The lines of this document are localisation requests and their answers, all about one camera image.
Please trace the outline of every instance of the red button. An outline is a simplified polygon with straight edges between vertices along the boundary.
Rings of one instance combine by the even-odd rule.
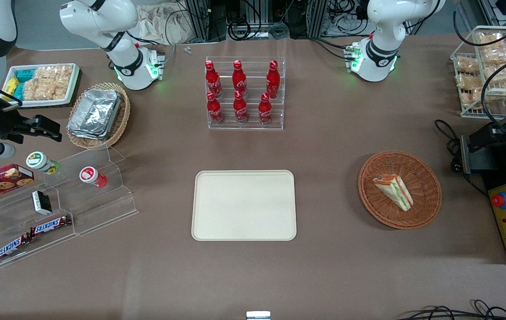
[[[503,207],[505,205],[505,197],[501,194],[494,195],[492,197],[492,204],[498,208]]]

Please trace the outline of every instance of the table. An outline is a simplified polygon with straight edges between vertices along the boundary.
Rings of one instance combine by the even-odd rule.
[[[470,134],[486,123],[458,116],[446,64],[456,45],[453,35],[410,36],[380,83],[346,74],[341,59],[307,40],[191,45],[191,55],[178,48],[163,81],[128,92],[132,114],[116,144],[140,213],[0,268],[0,320],[229,320],[247,310],[270,310],[276,320],[379,320],[433,304],[472,311],[474,298],[506,308],[506,257],[490,205],[450,171],[446,138],[433,124],[442,118]],[[287,57],[285,130],[208,130],[205,56],[273,54]],[[117,81],[99,49],[15,50],[8,59],[56,62],[81,67],[81,91]],[[68,112],[22,114],[65,124]],[[26,137],[14,162],[37,148],[56,160],[80,151],[65,136],[60,144]],[[359,199],[362,164],[390,149],[419,156],[440,179],[442,209],[422,229],[385,227]],[[294,174],[296,238],[192,239],[196,174],[245,169]]]

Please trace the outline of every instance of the small jar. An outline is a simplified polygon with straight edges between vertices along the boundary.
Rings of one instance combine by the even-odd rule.
[[[107,177],[93,167],[83,168],[79,173],[79,178],[85,184],[92,184],[98,188],[103,188],[107,185]]]
[[[39,170],[45,174],[55,174],[60,169],[60,164],[48,158],[43,152],[32,152],[26,159],[28,167]]]

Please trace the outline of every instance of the white cloth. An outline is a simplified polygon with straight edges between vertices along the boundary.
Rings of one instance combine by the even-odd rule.
[[[190,14],[182,6],[186,7],[184,2],[182,5],[178,5],[176,2],[139,4],[136,7],[139,13],[139,38],[164,44],[180,44],[193,39],[195,35],[189,24]]]

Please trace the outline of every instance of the wicker basket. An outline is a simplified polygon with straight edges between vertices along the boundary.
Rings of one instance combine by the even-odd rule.
[[[414,205],[405,212],[387,198],[373,179],[382,174],[398,174],[413,197]],[[401,151],[374,154],[360,170],[358,190],[365,207],[377,220],[396,229],[417,229],[438,214],[442,191],[434,172],[419,158]]]
[[[127,93],[124,91],[124,89],[122,89],[119,85],[116,85],[115,83],[100,83],[90,87],[90,89],[102,89],[102,90],[113,89],[119,92],[121,95],[123,95],[123,99],[120,102],[119,111],[116,114],[115,123],[111,128],[111,134],[109,135],[109,138],[107,138],[106,140],[94,140],[94,139],[79,138],[78,136],[72,135],[68,131],[69,139],[73,142],[74,145],[82,148],[95,148],[100,146],[101,144],[107,144],[107,146],[112,146],[113,144],[116,144],[119,138],[123,135],[124,130],[127,128],[128,118],[131,115],[131,102],[128,100]],[[72,113],[70,114],[69,119],[71,119],[73,114],[75,113],[77,105],[79,104],[79,101],[81,100],[85,92],[86,91],[81,93],[80,97],[78,97],[76,102],[74,103]]]

